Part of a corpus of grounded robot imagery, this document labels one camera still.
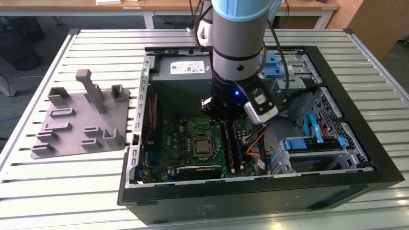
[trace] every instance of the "floor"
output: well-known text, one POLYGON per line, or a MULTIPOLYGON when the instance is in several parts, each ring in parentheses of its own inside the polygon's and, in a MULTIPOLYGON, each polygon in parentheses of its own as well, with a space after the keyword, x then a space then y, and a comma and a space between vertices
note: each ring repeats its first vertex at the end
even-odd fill
MULTIPOLYGON (((71 28, 81 29, 144 29, 144 21, 134 17, 64 17, 63 25, 56 26, 51 17, 37 17, 47 39, 35 43, 33 47, 41 58, 41 65, 29 71, 16 71, 0 57, 0 73, 8 80, 21 76, 45 75, 52 60, 59 52, 67 33, 71 28)), ((185 28, 190 24, 190 17, 154 17, 154 26, 160 29, 185 28)), ((404 89, 409 91, 409 48, 397 43, 381 62, 392 73, 404 89)), ((0 138, 9 137, 19 119, 1 121, 23 114, 32 95, 41 82, 40 78, 15 81, 13 88, 19 91, 19 97, 12 99, 0 93, 0 138)), ((0 150, 5 142, 0 141, 0 150)))

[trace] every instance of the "black wire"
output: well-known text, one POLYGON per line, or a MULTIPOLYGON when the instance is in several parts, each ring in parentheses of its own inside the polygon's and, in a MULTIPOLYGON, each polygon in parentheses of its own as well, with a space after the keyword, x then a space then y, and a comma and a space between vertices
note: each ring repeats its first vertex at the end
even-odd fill
POLYGON ((285 1, 285 14, 284 14, 284 19, 282 19, 280 28, 282 28, 282 26, 286 24, 288 18, 289 18, 289 4, 288 4, 288 0, 284 0, 284 1, 285 1))
POLYGON ((12 98, 12 99, 16 99, 16 98, 19 97, 19 93, 16 92, 15 96, 12 96, 11 84, 9 84, 9 82, 8 82, 8 79, 7 79, 7 77, 4 76, 3 73, 0 73, 0 75, 1 75, 1 76, 4 77, 4 79, 5 79, 7 87, 8 87, 8 94, 11 95, 11 98, 12 98))
POLYGON ((288 110, 290 103, 296 98, 298 98, 304 94, 316 92, 321 87, 325 87, 325 84, 320 83, 316 84, 314 86, 308 87, 304 90, 297 90, 296 92, 293 92, 289 96, 285 97, 285 102, 278 106, 278 112, 281 113, 285 110, 288 110))
POLYGON ((194 16, 196 16, 196 14, 197 14, 197 12, 198 12, 198 8, 200 8, 200 4, 204 2, 204 0, 198 0, 198 3, 197 3, 197 7, 196 7, 196 10, 194 10, 194 16))
POLYGON ((288 94, 288 88, 289 88, 289 73, 288 73, 286 61, 285 61, 284 52, 282 52, 282 49, 281 49, 278 37, 277 37, 277 34, 276 34, 276 31, 274 31, 273 25, 272 25, 272 23, 270 23, 269 20, 268 20, 268 26, 269 26, 270 33, 273 34, 273 37, 274 37, 276 46, 277 46, 277 50, 278 50, 278 53, 280 53, 281 62, 282 62, 282 65, 284 65, 284 71, 285 71, 285 92, 284 92, 284 93, 288 94))
POLYGON ((204 11, 202 15, 200 15, 198 21, 197 21, 197 23, 196 23, 196 25, 194 25, 194 40, 196 40, 196 44, 197 44, 197 46, 200 47, 200 49, 202 49, 204 47, 202 47, 202 45, 200 44, 200 42, 198 42, 198 37, 197 37, 198 23, 200 23, 200 21, 204 19, 206 13, 209 13, 209 11, 210 11, 212 8, 213 8, 213 5, 210 5, 209 8, 206 8, 206 10, 204 11))
MULTIPOLYGON (((264 137, 265 135, 262 135, 262 137, 258 140, 258 152, 260 152, 260 160, 262 161, 262 163, 266 166, 266 161, 268 161, 268 154, 266 154, 266 150, 265 150, 265 145, 264 145, 264 137)), ((258 170, 258 175, 265 175, 266 174, 266 168, 258 170)))
POLYGON ((193 17, 192 0, 189 0, 189 6, 190 6, 190 14, 192 14, 192 28, 193 28, 193 26, 194 26, 194 17, 193 17))

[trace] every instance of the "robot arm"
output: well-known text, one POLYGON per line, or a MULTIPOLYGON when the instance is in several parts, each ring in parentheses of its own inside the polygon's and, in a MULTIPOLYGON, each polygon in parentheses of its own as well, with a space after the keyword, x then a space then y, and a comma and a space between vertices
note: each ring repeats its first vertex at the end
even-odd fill
POLYGON ((258 125, 278 113, 257 75, 268 13, 277 12, 280 2, 212 0, 213 97, 206 100, 212 104, 202 102, 202 111, 220 120, 246 114, 258 125))

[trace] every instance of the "black cable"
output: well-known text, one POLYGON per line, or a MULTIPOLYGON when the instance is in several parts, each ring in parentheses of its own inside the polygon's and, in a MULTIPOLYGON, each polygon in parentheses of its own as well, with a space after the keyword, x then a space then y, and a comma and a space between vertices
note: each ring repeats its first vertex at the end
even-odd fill
POLYGON ((260 138, 258 140, 258 151, 260 151, 260 160, 262 161, 264 165, 264 169, 261 169, 261 167, 258 167, 258 175, 266 175, 266 161, 268 161, 268 154, 266 154, 266 150, 265 150, 265 145, 264 145, 264 138, 265 135, 260 138))
POLYGON ((189 6, 190 6, 190 14, 192 14, 192 28, 194 26, 194 17, 193 17, 193 7, 192 7, 192 0, 189 0, 189 6))
POLYGON ((192 0, 189 0, 190 14, 192 14, 192 25, 190 25, 192 28, 194 27, 194 16, 198 12, 198 8, 200 8, 201 3, 202 3, 202 0, 198 0, 197 7, 196 7, 196 10, 194 10, 194 13, 193 13, 192 0))
POLYGON ((261 66, 258 67, 256 74, 261 73, 261 71, 266 67, 266 61, 268 61, 268 49, 266 49, 266 44, 262 41, 262 60, 261 60, 261 66))
POLYGON ((290 103, 293 102, 296 98, 298 98, 304 94, 316 92, 321 87, 325 87, 325 84, 320 83, 312 87, 308 87, 304 90, 297 90, 296 92, 293 92, 289 96, 285 97, 285 102, 278 106, 278 112, 281 113, 285 110, 288 110, 290 103))
POLYGON ((194 16, 196 16, 196 14, 197 14, 197 12, 198 12, 198 8, 200 8, 200 4, 204 2, 204 0, 198 0, 198 3, 197 3, 197 7, 196 7, 196 10, 194 10, 194 16))
POLYGON ((12 98, 12 99, 16 99, 16 98, 19 97, 19 93, 16 92, 15 96, 12 96, 11 84, 9 84, 9 82, 8 82, 8 79, 7 79, 7 77, 4 76, 3 73, 0 73, 0 76, 3 76, 4 79, 5 79, 7 87, 8 87, 8 94, 11 95, 11 98, 12 98))
POLYGON ((198 21, 194 25, 194 40, 196 40, 196 44, 200 47, 200 49, 204 49, 202 45, 198 42, 198 37, 197 37, 197 29, 198 29, 198 23, 200 21, 204 19, 206 13, 209 13, 210 9, 213 8, 213 5, 209 6, 209 8, 206 8, 206 10, 204 11, 202 15, 200 15, 198 21))
POLYGON ((288 4, 288 0, 285 1, 285 14, 284 14, 284 19, 280 25, 280 28, 282 28, 282 26, 286 24, 288 18, 289 18, 289 4, 288 4))
POLYGON ((282 52, 282 49, 281 49, 278 37, 277 37, 276 31, 274 31, 272 22, 270 22, 269 20, 268 20, 268 26, 269 26, 270 33, 273 34, 273 37, 274 37, 276 46, 277 46, 277 50, 278 50, 278 53, 280 53, 281 62, 282 62, 282 66, 284 66, 284 71, 285 71, 285 92, 284 92, 284 93, 288 94, 288 88, 289 88, 289 73, 288 73, 286 61, 285 61, 284 52, 282 52))

